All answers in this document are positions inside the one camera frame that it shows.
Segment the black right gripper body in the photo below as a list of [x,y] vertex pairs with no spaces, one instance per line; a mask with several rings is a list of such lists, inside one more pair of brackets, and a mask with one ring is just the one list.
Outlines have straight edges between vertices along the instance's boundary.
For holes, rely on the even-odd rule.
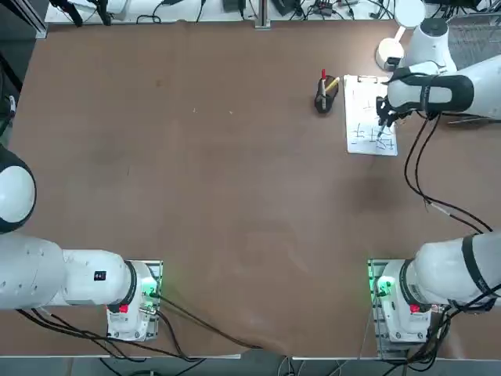
[[376,98],[376,112],[378,118],[385,116],[386,120],[390,117],[395,117],[396,120],[408,117],[412,112],[397,112],[389,103],[388,98],[378,96]]

